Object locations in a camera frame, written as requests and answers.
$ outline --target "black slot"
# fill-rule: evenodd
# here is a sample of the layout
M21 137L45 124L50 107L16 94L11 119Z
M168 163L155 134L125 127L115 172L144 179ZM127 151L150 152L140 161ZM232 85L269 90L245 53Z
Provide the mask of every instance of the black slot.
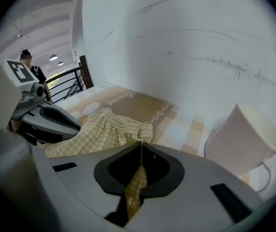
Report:
M183 165L174 157L136 143L119 153L101 160L94 168L94 177L104 192L121 197L115 212L105 217L123 227L128 222L125 188L132 180L141 161L146 171L148 185L140 191L140 202L146 198L164 197L175 190L184 177Z
M31 112L27 112L27 114L29 114L30 116L35 116L35 114L31 113Z
M76 167L77 165L74 162L69 162L61 165L53 166L55 172L67 170Z
M225 184L214 185L210 188L235 223L251 214L251 211Z
M62 141L62 135L53 134L40 129L34 129L31 125L23 122L22 130L24 133L33 135L37 140L41 140L49 143L58 143Z
M55 109L55 108L52 108L52 107L42 107L42 109L40 109L39 111L39 114L49 120L49 121L52 121L54 123L57 123L59 125L63 125L63 126L67 126L67 127L70 127L72 129L75 129L75 130L80 130L81 127L69 120L61 111L59 111L58 109Z

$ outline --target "checkered fabric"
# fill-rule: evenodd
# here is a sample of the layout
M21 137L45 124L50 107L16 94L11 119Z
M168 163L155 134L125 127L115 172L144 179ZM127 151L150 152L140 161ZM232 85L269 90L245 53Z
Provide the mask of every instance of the checkered fabric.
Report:
M142 166L138 167L131 182L125 189L126 207L128 220L130 220L134 214L139 210L140 204L140 190L147 186L147 174Z
M212 121L176 106L164 111L163 116L164 119L154 128L152 143L203 157L204 145L213 132Z
M88 117L77 136L42 147L46 156L53 158L91 153L135 142L150 142L152 137L152 125L98 109Z

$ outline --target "person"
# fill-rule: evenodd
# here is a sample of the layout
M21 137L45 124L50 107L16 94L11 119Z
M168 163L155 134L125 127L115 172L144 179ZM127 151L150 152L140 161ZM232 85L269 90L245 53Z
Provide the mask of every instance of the person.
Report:
M46 94L46 99L49 102L52 102L51 93L49 87L46 84L46 77L43 74L42 70L38 66L31 65L31 53L28 50L23 50L20 61L30 69L30 71L38 78L39 84L43 84L45 86L44 93Z

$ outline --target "white ceiling beam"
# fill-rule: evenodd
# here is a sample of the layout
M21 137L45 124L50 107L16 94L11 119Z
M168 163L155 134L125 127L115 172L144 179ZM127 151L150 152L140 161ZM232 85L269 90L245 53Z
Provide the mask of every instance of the white ceiling beam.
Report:
M38 62L34 61L34 65L37 65L37 66L40 67L40 66L45 66L47 64L56 65L56 63L59 63L60 61L64 62L65 64L68 63L68 62L73 62L70 50L68 50L67 52L59 55L58 56L59 58L54 60L54 61L49 61L49 57L50 56L48 56L45 60L42 60L42 61L38 61Z
M64 2L71 2L71 1L72 0L39 0L39 1L36 1L36 3L31 5L31 10L35 11L47 6L64 3ZM29 11L25 8L25 5L23 4L23 2L17 1L17 3L8 10L7 14L5 15L5 18L9 23L14 23L20 17L25 16L27 14L29 14ZM7 24L5 20L2 20L2 22L3 22L2 25L0 25L1 27Z
M69 63L69 64L66 64L65 66L52 66L50 68L48 68L48 75L51 76L51 75L54 75L55 73L57 72L61 72L63 70L66 70L66 69L71 69L73 67L75 63L72 62L72 63Z
M56 38L63 37L63 36L66 36L66 35L69 35L69 30L50 34L49 36L47 36L45 38L42 38L42 39L40 39L38 41L32 42L31 44L27 45L27 47L25 49L30 50L30 49L35 48L36 46L38 46L40 44L52 41L52 40L54 40ZM14 55L11 56L11 59L17 59L20 55L21 55L21 51L18 50L18 52L16 54L14 54Z
M66 47L66 48L63 48L62 50L54 50L52 52L53 54L56 54L58 57L59 57L59 60L62 61L63 59L60 57L60 56L63 56L63 55L70 55L71 56L71 48L70 46L69 47ZM46 63L49 61L51 57L51 54L48 52L48 53L43 53L40 57L37 57L37 58L33 58L32 62L33 63Z
M71 69L77 67L76 65L77 65L77 63L72 62L72 63L66 64L65 66L61 66L61 67L59 67L59 69L55 69L55 70L48 72L46 78L48 79L50 76L52 76L58 72L64 71L64 70L66 70L66 71L71 70Z
M73 51L77 49L77 39L79 35L79 31L82 27L82 2L83 0L73 0L72 1L72 10L70 12L70 40Z
M75 62L66 63L66 64L64 64L64 65L59 66L59 68L57 69L57 72L63 71L64 69L66 69L67 67L69 67L69 66L72 65L72 64L75 64ZM51 66L52 66L51 64L46 64L46 65L40 66L40 68L41 68L41 69L43 69L43 68L49 68L49 69L50 69Z
M42 27L47 27L47 26L55 24L55 23L68 21L69 19L70 19L70 16L68 14L52 17L52 18L49 18L47 20L42 21L40 25L35 24L35 25L33 25L33 26L31 26L27 29L24 29L23 33L24 33L24 35L27 35L27 34L30 34L32 32L35 32L36 30L39 30ZM14 39L6 41L2 46L0 46L0 54L2 52L4 52L7 48L9 48L12 44L17 42L18 40L19 40L19 38L16 37Z
M53 45L51 47L45 48L41 52L34 52L34 51L31 51L31 50L29 50L29 51L31 52L31 55L34 57L33 59L36 59L36 58L40 58L42 55L44 55L46 52L49 52L49 51L51 51L51 52L53 52L53 54L57 55L57 53L60 52L60 48L62 48L62 49L65 48L66 50L67 49L71 50L70 41L66 41L64 43L62 42L60 44L56 44L56 45Z

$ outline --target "black hair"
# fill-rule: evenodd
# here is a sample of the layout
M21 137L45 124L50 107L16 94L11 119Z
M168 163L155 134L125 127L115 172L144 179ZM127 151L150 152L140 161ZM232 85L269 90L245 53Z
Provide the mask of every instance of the black hair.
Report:
M30 56L30 58L31 58L31 53L26 49L26 50L23 50L22 51L22 54L21 54L21 57L20 57L20 60L22 59L22 57L23 56L25 56L25 55L29 55Z

